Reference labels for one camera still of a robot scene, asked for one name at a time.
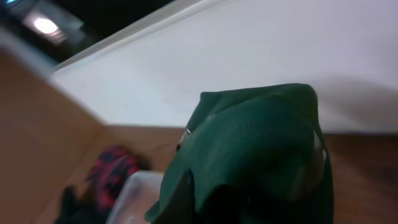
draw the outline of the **light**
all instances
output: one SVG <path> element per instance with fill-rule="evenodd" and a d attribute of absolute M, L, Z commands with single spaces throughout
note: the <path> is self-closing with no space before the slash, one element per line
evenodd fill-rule
<path fill-rule="evenodd" d="M 58 30 L 57 25 L 49 19 L 38 18 L 33 22 L 33 25 L 44 34 L 51 34 Z"/>

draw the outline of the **green cloth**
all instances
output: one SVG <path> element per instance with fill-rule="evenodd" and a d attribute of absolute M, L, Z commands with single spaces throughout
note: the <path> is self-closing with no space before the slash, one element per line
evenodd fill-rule
<path fill-rule="evenodd" d="M 188 169 L 199 223 L 333 223 L 330 160 L 309 85 L 202 93 L 148 222 Z"/>

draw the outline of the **green bag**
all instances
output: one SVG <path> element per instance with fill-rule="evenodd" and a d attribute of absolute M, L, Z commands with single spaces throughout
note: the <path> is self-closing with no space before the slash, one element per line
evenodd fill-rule
<path fill-rule="evenodd" d="M 187 170 L 195 223 L 333 223 L 330 160 L 309 85 L 202 93 L 148 222 Z"/>

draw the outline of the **wooden floor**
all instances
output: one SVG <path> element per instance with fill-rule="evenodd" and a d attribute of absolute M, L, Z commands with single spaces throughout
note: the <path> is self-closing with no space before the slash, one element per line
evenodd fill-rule
<path fill-rule="evenodd" d="M 175 154 L 183 130 L 107 127 L 68 180 L 80 191 L 90 166 L 108 144 L 124 144 L 146 157 L 152 170 L 163 172 Z M 336 224 L 398 223 L 398 138 L 326 135 L 333 169 Z M 52 223 L 55 198 L 36 223 Z"/>

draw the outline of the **clear plastic container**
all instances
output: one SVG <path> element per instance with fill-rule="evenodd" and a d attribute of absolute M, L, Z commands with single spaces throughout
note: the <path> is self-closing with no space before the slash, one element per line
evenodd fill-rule
<path fill-rule="evenodd" d="M 144 216 L 159 199 L 162 179 L 162 173 L 143 170 L 130 176 L 106 223 L 147 224 Z"/>

